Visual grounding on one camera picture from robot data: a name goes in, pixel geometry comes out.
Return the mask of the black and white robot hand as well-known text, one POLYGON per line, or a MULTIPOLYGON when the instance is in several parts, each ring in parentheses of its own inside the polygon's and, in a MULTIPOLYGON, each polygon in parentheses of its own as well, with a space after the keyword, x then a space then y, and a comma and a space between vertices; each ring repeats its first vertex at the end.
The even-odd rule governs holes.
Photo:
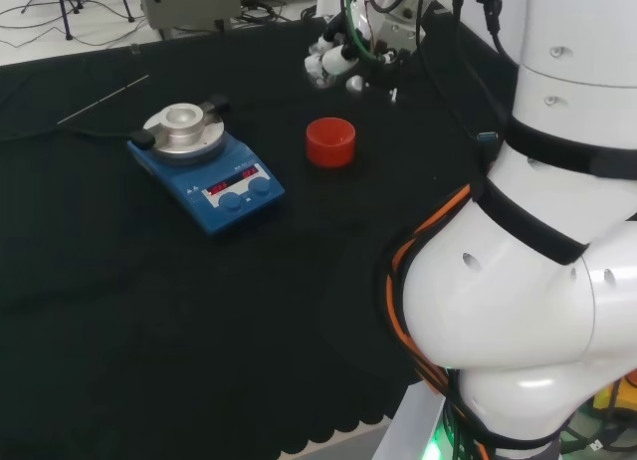
POLYGON ((318 89, 343 85, 353 95, 399 100, 408 62, 423 39, 416 27, 354 2, 331 17, 309 47, 304 69, 318 89))

